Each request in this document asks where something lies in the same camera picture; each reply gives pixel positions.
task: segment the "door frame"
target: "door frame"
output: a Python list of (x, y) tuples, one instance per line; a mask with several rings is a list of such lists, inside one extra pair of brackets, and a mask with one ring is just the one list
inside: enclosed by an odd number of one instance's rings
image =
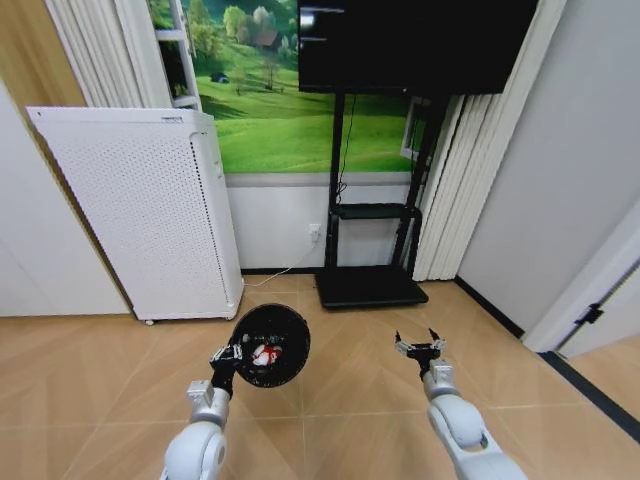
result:
[(638, 259), (640, 198), (564, 292), (524, 337), (534, 352), (554, 350), (569, 334), (589, 304), (602, 298)]

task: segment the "black shelf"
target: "black shelf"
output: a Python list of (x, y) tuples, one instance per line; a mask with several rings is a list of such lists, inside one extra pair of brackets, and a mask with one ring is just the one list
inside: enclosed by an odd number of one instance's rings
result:
[(401, 218), (406, 207), (403, 203), (342, 203), (333, 211), (342, 220)]
[(429, 297), (400, 266), (325, 268), (316, 274), (320, 302), (328, 309), (427, 303)]

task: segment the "electrical outlet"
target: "electrical outlet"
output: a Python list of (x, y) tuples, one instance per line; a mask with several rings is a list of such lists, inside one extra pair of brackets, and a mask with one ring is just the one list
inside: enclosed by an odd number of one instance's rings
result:
[(310, 223), (309, 224), (309, 236), (311, 237), (311, 244), (315, 245), (320, 240), (320, 224), (319, 223)]

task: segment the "door hinge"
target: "door hinge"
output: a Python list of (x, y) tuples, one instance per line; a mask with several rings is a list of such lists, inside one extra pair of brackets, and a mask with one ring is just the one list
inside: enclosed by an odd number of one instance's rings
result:
[(604, 310), (600, 310), (599, 303), (592, 303), (582, 317), (576, 320), (576, 325), (584, 325), (585, 323), (595, 323), (597, 319), (604, 313)]

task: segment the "wooden floor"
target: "wooden floor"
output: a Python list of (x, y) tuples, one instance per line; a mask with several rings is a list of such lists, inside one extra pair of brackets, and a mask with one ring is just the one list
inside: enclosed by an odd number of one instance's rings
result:
[[(248, 288), (242, 312), (292, 306), (312, 351), (283, 387), (236, 379), (223, 478), (455, 478), (425, 418), (417, 365), (393, 349), (396, 329), (417, 342), (427, 326), (448, 341), (461, 391), (530, 478), (638, 478), (630, 437), (455, 284), (425, 289), (431, 301), (420, 307), (330, 314), (310, 276)], [(0, 476), (157, 479), (189, 415), (185, 389), (210, 376), (208, 357), (233, 326), (0, 319)]]
[(640, 335), (578, 355), (568, 363), (640, 420)]

